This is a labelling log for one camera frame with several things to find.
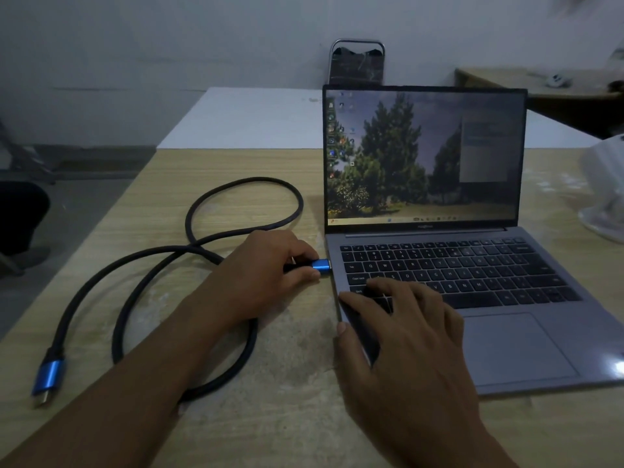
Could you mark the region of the person's left hand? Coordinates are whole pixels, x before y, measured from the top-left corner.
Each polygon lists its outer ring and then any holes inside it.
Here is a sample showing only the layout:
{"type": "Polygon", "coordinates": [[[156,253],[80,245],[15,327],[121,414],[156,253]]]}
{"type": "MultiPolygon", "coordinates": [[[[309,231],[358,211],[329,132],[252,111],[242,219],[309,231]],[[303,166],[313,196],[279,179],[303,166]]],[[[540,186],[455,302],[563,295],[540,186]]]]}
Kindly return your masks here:
{"type": "Polygon", "coordinates": [[[253,231],[198,289],[227,326],[261,316],[302,286],[285,286],[285,273],[310,267],[315,249],[290,230],[253,231]]]}

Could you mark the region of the person's right hand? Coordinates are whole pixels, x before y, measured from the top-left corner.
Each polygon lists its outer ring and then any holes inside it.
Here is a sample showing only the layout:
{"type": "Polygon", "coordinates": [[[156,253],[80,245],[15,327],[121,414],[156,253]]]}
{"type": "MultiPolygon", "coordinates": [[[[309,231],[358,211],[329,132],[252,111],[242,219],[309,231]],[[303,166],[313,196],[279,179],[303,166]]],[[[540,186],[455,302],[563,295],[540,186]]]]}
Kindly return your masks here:
{"type": "Polygon", "coordinates": [[[378,386],[338,382],[349,415],[383,456],[407,467],[401,450],[419,426],[480,420],[462,350],[464,322],[440,294],[432,290],[427,312],[395,312],[393,306],[388,314],[373,299],[346,291],[339,300],[378,341],[378,357],[370,364],[378,386]]]}

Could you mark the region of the grey laptop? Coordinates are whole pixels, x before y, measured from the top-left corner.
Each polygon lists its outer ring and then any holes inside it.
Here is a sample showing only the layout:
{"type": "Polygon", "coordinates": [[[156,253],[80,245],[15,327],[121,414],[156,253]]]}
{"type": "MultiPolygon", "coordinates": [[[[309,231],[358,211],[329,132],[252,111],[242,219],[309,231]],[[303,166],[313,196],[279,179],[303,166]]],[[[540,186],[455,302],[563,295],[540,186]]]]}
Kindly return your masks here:
{"type": "Polygon", "coordinates": [[[421,283],[464,318],[480,395],[624,384],[624,325],[519,227],[527,91],[324,85],[337,292],[421,283]]]}

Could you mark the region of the person's left forearm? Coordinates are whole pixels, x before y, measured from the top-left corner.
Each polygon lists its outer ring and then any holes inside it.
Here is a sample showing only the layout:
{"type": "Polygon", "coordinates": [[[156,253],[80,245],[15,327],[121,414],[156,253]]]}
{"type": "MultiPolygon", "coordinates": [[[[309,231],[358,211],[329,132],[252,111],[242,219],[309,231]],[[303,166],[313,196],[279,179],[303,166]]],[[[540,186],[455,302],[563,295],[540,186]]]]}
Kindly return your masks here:
{"type": "Polygon", "coordinates": [[[215,342],[246,319],[235,292],[196,291],[0,468],[141,468],[215,342]]]}

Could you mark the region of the person's right forearm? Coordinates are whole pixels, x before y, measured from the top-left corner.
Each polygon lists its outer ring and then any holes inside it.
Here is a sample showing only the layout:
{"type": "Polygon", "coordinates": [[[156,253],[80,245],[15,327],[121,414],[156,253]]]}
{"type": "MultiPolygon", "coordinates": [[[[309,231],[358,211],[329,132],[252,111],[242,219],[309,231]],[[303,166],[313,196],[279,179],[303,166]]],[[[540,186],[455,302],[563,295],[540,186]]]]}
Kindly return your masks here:
{"type": "Polygon", "coordinates": [[[419,426],[400,457],[412,468],[519,468],[478,419],[419,426]]]}

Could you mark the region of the white table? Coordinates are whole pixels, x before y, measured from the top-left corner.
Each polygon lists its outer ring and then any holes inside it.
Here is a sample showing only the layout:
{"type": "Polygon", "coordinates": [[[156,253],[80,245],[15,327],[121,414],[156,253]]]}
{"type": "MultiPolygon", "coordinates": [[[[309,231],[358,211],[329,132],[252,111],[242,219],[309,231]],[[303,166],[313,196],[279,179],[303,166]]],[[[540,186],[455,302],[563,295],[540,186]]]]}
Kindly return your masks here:
{"type": "Polygon", "coordinates": [[[321,90],[211,87],[157,149],[321,149],[321,90]]]}

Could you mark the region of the white plastic bag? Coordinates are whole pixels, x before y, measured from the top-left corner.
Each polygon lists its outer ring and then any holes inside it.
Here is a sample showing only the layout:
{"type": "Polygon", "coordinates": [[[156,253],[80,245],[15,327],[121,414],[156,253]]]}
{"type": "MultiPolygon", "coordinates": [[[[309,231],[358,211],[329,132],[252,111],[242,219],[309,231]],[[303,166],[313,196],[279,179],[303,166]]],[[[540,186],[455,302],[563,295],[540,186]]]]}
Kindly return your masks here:
{"type": "Polygon", "coordinates": [[[581,224],[598,236],[624,244],[624,134],[588,148],[579,166],[595,197],[595,204],[578,212],[581,224]]]}

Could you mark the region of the wooden desk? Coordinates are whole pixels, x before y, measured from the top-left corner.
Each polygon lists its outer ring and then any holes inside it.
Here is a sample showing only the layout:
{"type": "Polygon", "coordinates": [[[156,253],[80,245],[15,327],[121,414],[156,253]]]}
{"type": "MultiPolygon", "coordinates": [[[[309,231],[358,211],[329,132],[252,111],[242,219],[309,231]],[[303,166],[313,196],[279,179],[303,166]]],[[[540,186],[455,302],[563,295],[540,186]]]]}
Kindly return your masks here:
{"type": "Polygon", "coordinates": [[[455,70],[456,86],[523,88],[528,109],[599,139],[624,134],[624,72],[564,70],[568,87],[547,85],[549,74],[520,67],[455,70]]]}

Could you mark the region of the dark stool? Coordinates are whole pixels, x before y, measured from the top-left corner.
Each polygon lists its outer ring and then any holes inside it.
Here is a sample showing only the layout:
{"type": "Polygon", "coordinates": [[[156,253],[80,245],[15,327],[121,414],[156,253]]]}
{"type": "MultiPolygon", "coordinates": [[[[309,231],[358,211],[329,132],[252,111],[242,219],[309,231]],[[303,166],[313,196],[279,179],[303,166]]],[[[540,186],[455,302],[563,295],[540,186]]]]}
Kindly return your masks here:
{"type": "Polygon", "coordinates": [[[0,276],[21,275],[49,257],[50,247],[33,247],[32,240],[50,204],[35,183],[0,181],[0,276]]]}

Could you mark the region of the metal frame chair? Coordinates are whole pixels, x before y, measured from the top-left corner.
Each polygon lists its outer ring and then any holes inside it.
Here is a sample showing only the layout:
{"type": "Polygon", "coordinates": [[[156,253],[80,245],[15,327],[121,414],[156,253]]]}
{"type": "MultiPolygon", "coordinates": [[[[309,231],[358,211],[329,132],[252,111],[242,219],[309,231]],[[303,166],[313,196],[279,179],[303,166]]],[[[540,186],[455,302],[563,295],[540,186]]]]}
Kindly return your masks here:
{"type": "Polygon", "coordinates": [[[386,47],[380,40],[339,38],[330,48],[326,85],[382,86],[386,47]]]}

